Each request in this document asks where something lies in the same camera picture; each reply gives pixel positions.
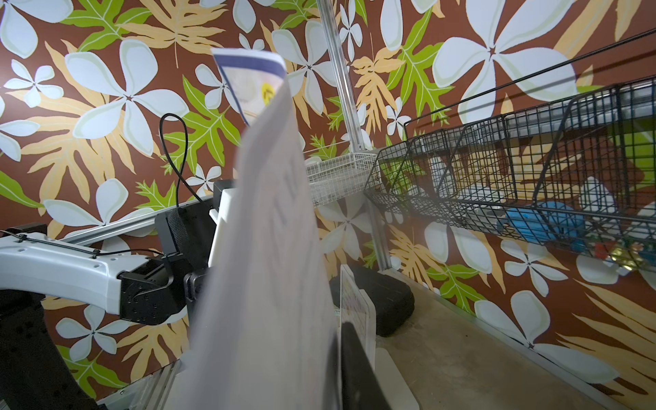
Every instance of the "blurry paper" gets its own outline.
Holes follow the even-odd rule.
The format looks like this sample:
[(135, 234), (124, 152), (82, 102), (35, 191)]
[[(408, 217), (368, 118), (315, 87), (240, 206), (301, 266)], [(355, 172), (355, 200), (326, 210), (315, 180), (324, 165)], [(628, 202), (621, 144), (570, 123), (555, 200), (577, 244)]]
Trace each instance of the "blurry paper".
[(280, 67), (276, 96), (237, 155), (236, 195), (192, 325), (185, 409), (338, 408), (333, 303)]
[(212, 55), (242, 118), (253, 125), (283, 84), (287, 75), (284, 59), (270, 51), (247, 49), (212, 49)]

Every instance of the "blue stripe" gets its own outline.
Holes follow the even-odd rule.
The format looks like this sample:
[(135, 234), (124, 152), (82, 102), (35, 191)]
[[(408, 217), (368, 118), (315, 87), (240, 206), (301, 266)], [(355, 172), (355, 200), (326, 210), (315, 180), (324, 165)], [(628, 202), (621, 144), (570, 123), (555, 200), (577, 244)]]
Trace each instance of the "blue stripe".
[(249, 68), (251, 70), (271, 73), (277, 75), (280, 78), (285, 78), (287, 75), (287, 70), (283, 66), (275, 61), (263, 58), (224, 55), (220, 56), (214, 54), (214, 60), (216, 61), (217, 65), (222, 67)]

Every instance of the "white wire basket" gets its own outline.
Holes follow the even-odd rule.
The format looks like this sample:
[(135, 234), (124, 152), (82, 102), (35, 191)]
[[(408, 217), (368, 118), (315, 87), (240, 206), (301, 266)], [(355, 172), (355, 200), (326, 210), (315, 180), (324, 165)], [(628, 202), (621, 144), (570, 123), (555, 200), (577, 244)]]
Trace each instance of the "white wire basket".
[(348, 153), (306, 167), (315, 207), (362, 192), (376, 154)]

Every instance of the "concrete floor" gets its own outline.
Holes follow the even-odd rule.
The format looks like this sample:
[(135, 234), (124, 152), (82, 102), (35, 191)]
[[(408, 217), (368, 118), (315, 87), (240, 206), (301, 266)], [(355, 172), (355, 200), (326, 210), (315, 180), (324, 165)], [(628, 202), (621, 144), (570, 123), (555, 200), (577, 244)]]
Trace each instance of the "concrete floor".
[(389, 351), (422, 410), (603, 409), (410, 285), (415, 312), (377, 347)]

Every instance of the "wire basket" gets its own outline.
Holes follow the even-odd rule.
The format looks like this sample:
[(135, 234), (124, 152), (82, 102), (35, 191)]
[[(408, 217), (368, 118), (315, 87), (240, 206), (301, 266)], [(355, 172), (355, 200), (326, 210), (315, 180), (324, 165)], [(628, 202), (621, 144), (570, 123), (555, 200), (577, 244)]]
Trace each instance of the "wire basket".
[(314, 206), (364, 190), (376, 154), (356, 152), (314, 163), (306, 167)]
[(385, 148), (365, 194), (382, 211), (656, 266), (655, 78)]

